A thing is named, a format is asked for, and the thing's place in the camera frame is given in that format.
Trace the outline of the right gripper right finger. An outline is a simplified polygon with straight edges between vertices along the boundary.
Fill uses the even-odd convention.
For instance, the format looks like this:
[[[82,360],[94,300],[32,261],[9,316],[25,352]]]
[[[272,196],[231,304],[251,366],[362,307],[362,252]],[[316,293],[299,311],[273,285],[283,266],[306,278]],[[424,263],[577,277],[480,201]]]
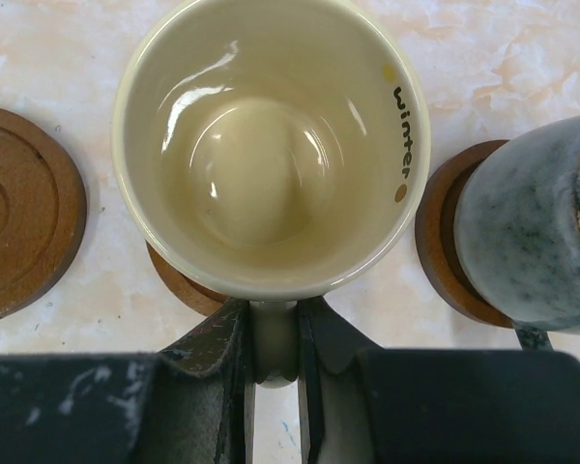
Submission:
[[[580,362],[552,350],[383,348],[298,303],[305,463],[580,463]]]

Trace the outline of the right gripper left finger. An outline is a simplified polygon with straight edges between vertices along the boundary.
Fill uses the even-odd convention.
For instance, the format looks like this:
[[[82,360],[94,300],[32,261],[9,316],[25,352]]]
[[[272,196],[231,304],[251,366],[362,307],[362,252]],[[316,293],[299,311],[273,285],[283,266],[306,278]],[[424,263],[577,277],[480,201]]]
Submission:
[[[248,304],[157,353],[0,356],[0,463],[248,463]]]

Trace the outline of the brown wooden coaster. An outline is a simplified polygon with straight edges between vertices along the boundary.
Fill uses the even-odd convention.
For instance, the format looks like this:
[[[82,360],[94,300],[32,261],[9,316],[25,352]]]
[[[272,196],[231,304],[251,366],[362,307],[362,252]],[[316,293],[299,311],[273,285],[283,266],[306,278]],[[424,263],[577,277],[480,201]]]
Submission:
[[[181,274],[165,261],[149,244],[146,244],[146,248],[151,262],[164,285],[190,309],[208,317],[228,300],[226,295],[204,287]]]

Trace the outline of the grey ceramic mug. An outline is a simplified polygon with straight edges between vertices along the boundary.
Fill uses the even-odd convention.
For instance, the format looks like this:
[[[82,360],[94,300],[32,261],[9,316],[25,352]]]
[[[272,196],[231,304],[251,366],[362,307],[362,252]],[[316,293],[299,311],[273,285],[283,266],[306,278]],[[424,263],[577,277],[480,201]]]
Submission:
[[[520,135],[456,206],[458,260],[517,328],[580,333],[580,115]]]

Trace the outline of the dark wooden coaster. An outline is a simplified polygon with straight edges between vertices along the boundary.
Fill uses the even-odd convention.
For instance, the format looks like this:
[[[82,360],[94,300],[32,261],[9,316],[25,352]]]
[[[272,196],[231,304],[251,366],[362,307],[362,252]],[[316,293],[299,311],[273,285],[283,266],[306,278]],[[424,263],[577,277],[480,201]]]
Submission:
[[[74,260],[87,197],[69,153],[0,108],[0,319],[44,295]]]

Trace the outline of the cream mug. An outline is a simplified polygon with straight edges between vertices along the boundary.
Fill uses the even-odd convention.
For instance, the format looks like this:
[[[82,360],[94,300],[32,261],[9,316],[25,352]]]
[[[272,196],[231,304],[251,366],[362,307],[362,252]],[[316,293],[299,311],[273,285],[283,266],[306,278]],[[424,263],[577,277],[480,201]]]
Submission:
[[[302,300],[360,276],[415,215],[431,155],[418,77],[351,1],[185,1],[116,96],[117,184],[175,270],[246,301],[255,380],[297,379]]]

